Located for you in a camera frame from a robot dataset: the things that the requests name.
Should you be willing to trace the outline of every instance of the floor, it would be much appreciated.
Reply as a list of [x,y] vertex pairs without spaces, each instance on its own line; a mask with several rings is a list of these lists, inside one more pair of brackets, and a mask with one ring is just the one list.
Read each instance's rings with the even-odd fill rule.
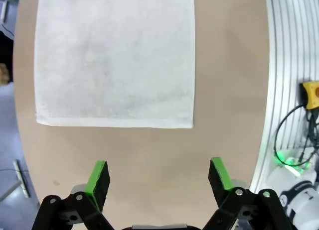
[[[4,26],[12,33],[14,33],[16,13],[17,7],[9,5]],[[0,26],[0,30],[9,38],[14,39],[14,36],[4,30],[2,26]],[[8,86],[0,87],[0,156],[0,195],[17,181],[17,176],[13,171],[13,161],[15,159],[19,160],[20,166],[24,170],[23,175],[31,195],[31,198],[27,199],[22,189],[18,188],[0,203],[0,229],[31,229],[39,207],[39,201],[23,155],[16,122],[14,84],[12,83]]]

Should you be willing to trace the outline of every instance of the white cloth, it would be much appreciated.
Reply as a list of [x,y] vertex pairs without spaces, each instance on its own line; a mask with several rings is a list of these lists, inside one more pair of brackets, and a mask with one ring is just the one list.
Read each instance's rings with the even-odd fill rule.
[[192,128],[194,0],[39,0],[38,123]]

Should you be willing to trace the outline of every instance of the green tape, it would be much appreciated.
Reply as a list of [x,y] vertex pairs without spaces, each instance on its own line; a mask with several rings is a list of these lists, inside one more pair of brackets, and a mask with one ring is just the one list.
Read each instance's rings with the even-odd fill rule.
[[94,169],[91,173],[90,179],[89,179],[89,181],[86,184],[85,189],[84,189],[84,193],[86,193],[89,197],[92,198],[97,209],[99,209],[99,207],[98,207],[98,203],[97,203],[95,196],[94,196],[94,190],[95,190],[96,184],[100,178],[101,172],[105,166],[105,163],[106,163],[105,161],[97,161],[95,163],[95,166],[94,166]]
[[213,157],[211,159],[211,161],[213,162],[213,164],[217,170],[217,173],[218,173],[218,175],[221,179],[221,182],[224,186],[224,189],[231,190],[232,188],[234,188],[234,184],[228,175],[228,172],[225,168],[225,165],[224,165],[222,159],[220,157]]

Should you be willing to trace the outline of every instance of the screw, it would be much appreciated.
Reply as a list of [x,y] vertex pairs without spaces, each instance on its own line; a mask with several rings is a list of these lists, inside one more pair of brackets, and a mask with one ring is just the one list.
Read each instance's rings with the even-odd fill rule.
[[265,192],[263,193],[263,195],[264,195],[266,198],[269,198],[269,197],[270,197],[270,193],[267,192],[267,191],[265,191]]
[[235,193],[238,195],[238,196],[242,196],[243,195],[243,191],[241,189],[237,189],[235,191]]
[[83,196],[82,195],[78,195],[78,196],[76,196],[76,200],[81,200],[83,198]]

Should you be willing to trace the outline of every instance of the yellow device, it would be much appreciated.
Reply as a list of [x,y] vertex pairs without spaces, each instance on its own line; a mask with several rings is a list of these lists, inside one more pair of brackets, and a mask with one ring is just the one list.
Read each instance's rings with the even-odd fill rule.
[[319,107],[319,82],[304,82],[302,86],[305,90],[306,109],[312,110]]

